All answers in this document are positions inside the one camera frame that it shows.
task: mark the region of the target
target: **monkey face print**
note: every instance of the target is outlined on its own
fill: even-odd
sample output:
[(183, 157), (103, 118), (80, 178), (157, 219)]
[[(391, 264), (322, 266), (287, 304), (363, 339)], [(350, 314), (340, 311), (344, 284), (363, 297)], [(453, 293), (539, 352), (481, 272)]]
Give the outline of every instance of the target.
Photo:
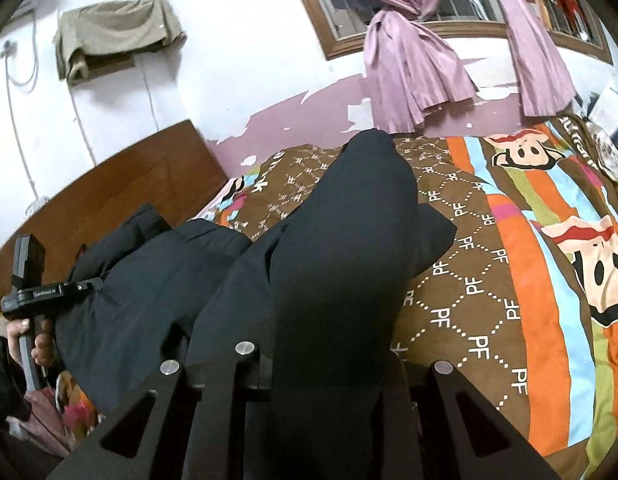
[(504, 152), (491, 159), (494, 166), (518, 168), (518, 170), (550, 170), (564, 156), (544, 145), (549, 140), (544, 133), (526, 128), (516, 134), (498, 134), (485, 140)]
[(575, 216), (560, 224), (543, 227), (565, 254), (585, 291), (591, 317), (604, 327), (618, 321), (618, 235), (609, 215), (599, 222)]

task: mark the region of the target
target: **wooden window frame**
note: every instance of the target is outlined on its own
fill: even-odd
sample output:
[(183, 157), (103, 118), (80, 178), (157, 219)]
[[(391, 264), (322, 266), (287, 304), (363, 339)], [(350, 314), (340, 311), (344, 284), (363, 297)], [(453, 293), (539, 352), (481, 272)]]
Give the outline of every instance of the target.
[[(320, 4), (320, 0), (302, 0), (304, 8), (309, 15), (311, 23), (318, 36), (318, 40), (324, 51), (324, 56), (328, 59), (335, 59), (340, 56), (362, 52), (364, 47), (364, 34), (356, 34), (346, 38), (337, 38), (331, 28), (326, 12)], [(500, 22), (484, 21), (461, 21), (448, 20), (444, 22), (423, 23), (427, 28), (434, 31), (442, 38), (506, 38), (506, 24)], [(549, 36), (556, 46), (579, 52), (587, 56), (592, 56), (600, 61), (613, 64), (611, 51), (602, 29), (602, 23), (597, 16), (593, 17), (591, 27), (596, 28), (602, 46), (597, 46), (579, 40), (561, 32), (550, 30)]]

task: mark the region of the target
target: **hand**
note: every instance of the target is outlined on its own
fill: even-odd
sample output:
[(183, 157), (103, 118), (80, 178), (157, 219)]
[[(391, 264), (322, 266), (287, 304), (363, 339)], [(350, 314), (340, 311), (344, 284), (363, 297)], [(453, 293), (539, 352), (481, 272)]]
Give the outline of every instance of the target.
[[(39, 366), (49, 367), (55, 360), (54, 337), (52, 330), (54, 324), (50, 319), (45, 319), (42, 322), (42, 333), (36, 337), (36, 347), (31, 351), (31, 356), (36, 360)], [(15, 362), (22, 366), (22, 358), (20, 357), (20, 345), (18, 336), (25, 334), (30, 329), (28, 319), (11, 321), (7, 325), (7, 340), (9, 342), (9, 354)]]

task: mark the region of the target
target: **plug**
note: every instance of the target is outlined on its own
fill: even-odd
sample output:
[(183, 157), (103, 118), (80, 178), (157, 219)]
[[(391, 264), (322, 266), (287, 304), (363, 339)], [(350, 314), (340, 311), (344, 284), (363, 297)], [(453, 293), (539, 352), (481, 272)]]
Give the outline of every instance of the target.
[(2, 52), (0, 52), (0, 59), (4, 59), (5, 57), (14, 56), (16, 53), (16, 47), (18, 43), (16, 41), (7, 40), (4, 42), (4, 46), (2, 47)]

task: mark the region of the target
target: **device handle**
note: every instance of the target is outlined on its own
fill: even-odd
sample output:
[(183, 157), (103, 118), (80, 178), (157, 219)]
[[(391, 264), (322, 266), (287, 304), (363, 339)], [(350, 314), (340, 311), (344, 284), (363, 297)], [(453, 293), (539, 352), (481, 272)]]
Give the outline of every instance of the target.
[(31, 351), (36, 347), (35, 320), (29, 319), (29, 326), (31, 329), (18, 337), (18, 344), (20, 346), (22, 369), (25, 372), (26, 390), (28, 392), (36, 392), (46, 386), (46, 381), (44, 380), (42, 368), (36, 364), (36, 360), (31, 355)]

